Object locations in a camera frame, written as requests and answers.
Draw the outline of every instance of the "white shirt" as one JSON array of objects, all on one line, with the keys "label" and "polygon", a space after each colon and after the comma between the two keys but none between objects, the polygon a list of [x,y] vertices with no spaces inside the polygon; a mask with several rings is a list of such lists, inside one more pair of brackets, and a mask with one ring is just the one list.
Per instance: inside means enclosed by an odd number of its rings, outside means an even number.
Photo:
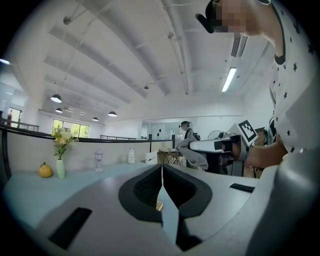
[{"label": "white shirt", "polygon": [[291,153],[320,145],[320,65],[309,37],[295,17],[272,2],[281,20],[285,61],[275,58],[270,92],[274,126]]}]

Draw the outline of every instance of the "white bottle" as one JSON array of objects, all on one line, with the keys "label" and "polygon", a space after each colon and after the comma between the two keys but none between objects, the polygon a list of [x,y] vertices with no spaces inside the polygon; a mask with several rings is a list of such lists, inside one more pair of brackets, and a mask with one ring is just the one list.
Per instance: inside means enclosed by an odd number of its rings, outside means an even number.
[{"label": "white bottle", "polygon": [[128,164],[134,164],[135,160],[136,160],[135,150],[133,148],[130,148],[129,154],[128,154]]}]

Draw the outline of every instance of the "railing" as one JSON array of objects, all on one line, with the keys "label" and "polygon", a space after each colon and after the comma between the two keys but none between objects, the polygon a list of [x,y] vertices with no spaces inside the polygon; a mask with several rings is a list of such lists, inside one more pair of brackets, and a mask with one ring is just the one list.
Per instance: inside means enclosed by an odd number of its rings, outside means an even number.
[{"label": "railing", "polygon": [[107,136],[107,135],[100,135],[101,140],[137,140],[136,138],[129,138],[129,137],[116,137],[116,136]]},{"label": "railing", "polygon": [[24,130],[28,130],[28,131],[34,131],[34,132],[39,131],[39,125],[34,125],[34,124],[29,124],[29,123],[24,123],[24,122],[17,122],[17,121],[12,121],[10,119],[4,119],[4,118],[0,118],[0,125],[24,129]]}]

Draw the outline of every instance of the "yellow pumpkin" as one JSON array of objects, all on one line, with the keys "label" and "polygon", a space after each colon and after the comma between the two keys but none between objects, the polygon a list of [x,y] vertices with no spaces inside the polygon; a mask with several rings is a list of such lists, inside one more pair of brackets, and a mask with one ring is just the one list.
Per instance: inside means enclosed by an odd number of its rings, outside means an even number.
[{"label": "yellow pumpkin", "polygon": [[49,178],[53,175],[52,169],[45,162],[39,168],[39,175],[43,178]]}]

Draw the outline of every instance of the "window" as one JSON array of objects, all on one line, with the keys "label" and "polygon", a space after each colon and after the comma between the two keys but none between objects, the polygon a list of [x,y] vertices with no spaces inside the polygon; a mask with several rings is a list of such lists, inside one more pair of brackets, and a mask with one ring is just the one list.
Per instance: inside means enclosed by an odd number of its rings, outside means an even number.
[{"label": "window", "polygon": [[52,131],[54,131],[54,129],[58,126],[61,126],[66,131],[70,132],[74,137],[88,138],[88,135],[89,135],[88,125],[53,119]]}]

